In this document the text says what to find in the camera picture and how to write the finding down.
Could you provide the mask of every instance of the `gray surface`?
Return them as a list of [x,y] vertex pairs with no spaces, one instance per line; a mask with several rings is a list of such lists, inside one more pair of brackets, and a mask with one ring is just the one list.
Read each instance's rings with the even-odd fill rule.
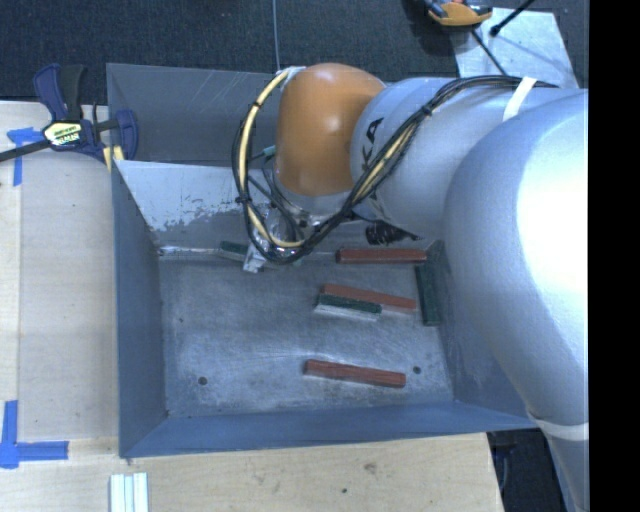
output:
[[[376,322],[314,313],[323,283],[415,298],[412,265],[161,265],[170,416],[429,403],[453,398],[437,330],[419,314]],[[403,372],[403,389],[304,377],[309,358]],[[413,368],[420,368],[416,374]],[[198,380],[204,377],[206,385]]]
[[263,450],[528,428],[517,416],[462,402],[167,418],[123,456]]
[[116,260],[119,442],[131,448],[166,416],[158,258],[138,205],[112,178]]
[[[120,161],[118,168],[164,252],[246,242],[230,168],[138,161]],[[261,176],[256,179],[264,185]]]
[[[109,107],[132,109],[140,140],[136,160],[230,167],[242,118],[273,75],[109,64]],[[279,90],[260,111],[255,148],[275,143]]]

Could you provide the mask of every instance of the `blue tape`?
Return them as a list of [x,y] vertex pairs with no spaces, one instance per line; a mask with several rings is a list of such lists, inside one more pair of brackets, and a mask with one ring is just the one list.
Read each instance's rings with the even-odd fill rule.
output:
[[[41,132],[34,130],[33,128],[20,128],[18,130],[9,130],[7,137],[16,145],[20,147],[23,144],[30,144],[32,142],[40,142],[44,140]],[[22,183],[22,157],[16,158],[13,165],[13,186],[17,187]]]
[[20,462],[34,460],[67,460],[69,441],[46,441],[42,443],[19,443],[18,401],[5,402],[0,442],[0,468],[16,469]]

